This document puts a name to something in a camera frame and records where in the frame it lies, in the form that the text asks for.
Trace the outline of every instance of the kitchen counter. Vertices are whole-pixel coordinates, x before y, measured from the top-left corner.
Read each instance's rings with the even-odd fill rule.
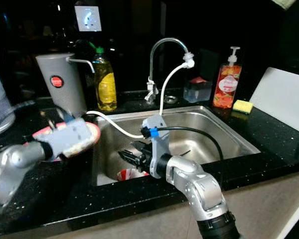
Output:
[[[147,105],[142,97],[141,93],[121,95],[119,102],[123,103],[113,114],[158,109]],[[209,107],[208,102],[189,104],[184,100],[165,105],[166,108]],[[299,172],[298,131],[257,108],[250,115],[209,109],[261,151],[202,165],[217,180],[223,172],[224,191]],[[8,132],[0,135],[0,147],[23,143],[22,135],[44,126],[38,109],[26,110],[17,115]],[[43,236],[51,236],[186,201],[173,186],[150,176],[94,187],[92,159],[93,150],[88,150],[69,161],[41,163],[31,170],[5,214],[0,216],[0,235],[44,227]]]

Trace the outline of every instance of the black cable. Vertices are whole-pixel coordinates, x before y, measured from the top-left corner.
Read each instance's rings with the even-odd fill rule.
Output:
[[[9,109],[1,118],[0,118],[0,124],[11,114],[13,114],[15,111],[20,110],[25,107],[33,106],[35,105],[35,101],[26,101],[21,104],[17,104],[13,106],[11,109]]]
[[[209,138],[216,146],[217,151],[219,153],[219,158],[220,161],[224,160],[224,155],[223,155],[223,151],[221,150],[221,147],[219,145],[219,143],[217,142],[217,140],[215,140],[215,138],[213,136],[211,136],[210,134],[201,131],[199,129],[195,129],[195,128],[189,128],[189,127],[180,127],[180,126],[175,126],[175,127],[162,127],[162,128],[156,128],[157,131],[163,131],[163,130],[187,130],[187,131],[191,131],[191,132],[195,132],[195,133],[199,133],[202,134],[203,136],[206,136],[207,138]],[[223,171],[224,171],[224,163],[222,163],[222,173],[220,175],[220,188],[222,188],[222,184],[223,184]]]

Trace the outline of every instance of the faucet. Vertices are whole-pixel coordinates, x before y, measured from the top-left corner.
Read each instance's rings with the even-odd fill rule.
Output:
[[[156,87],[156,84],[153,80],[153,58],[154,58],[154,53],[155,53],[155,50],[158,48],[159,45],[161,45],[162,43],[165,43],[165,42],[175,42],[177,44],[179,44],[185,51],[185,55],[183,57],[183,59],[185,60],[185,62],[189,63],[189,65],[191,65],[189,68],[193,67],[194,66],[194,61],[192,59],[193,57],[193,54],[191,54],[187,47],[185,46],[185,44],[183,42],[181,42],[180,40],[178,40],[177,38],[174,38],[174,37],[167,37],[167,38],[163,38],[161,40],[159,40],[158,42],[156,42],[154,44],[154,46],[151,48],[151,51],[150,51],[150,59],[149,59],[149,79],[148,79],[148,82],[147,82],[147,85],[148,85],[148,94],[147,96],[145,96],[145,100],[147,101],[148,104],[153,104],[154,103],[154,100],[156,98],[156,95],[158,94],[158,89]]]

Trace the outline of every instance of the yellow dish soap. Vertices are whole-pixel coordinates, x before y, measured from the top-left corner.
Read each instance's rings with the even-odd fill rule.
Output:
[[[113,111],[117,107],[114,73],[102,47],[96,48],[93,66],[98,106],[103,111]]]

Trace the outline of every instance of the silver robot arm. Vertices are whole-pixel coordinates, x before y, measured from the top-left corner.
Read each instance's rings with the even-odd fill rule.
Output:
[[[12,145],[0,151],[0,214],[4,212],[24,176],[41,161],[53,161],[60,155],[71,157],[91,146],[95,138],[81,118],[67,123],[51,134],[35,136],[27,145]]]
[[[159,115],[149,117],[142,127],[143,135],[150,137],[151,144],[133,142],[142,155],[135,156],[124,150],[119,152],[121,158],[140,171],[150,172],[154,178],[165,178],[182,192],[204,239],[242,239],[216,179],[194,161],[170,154],[169,131],[156,130],[166,127],[163,118]]]

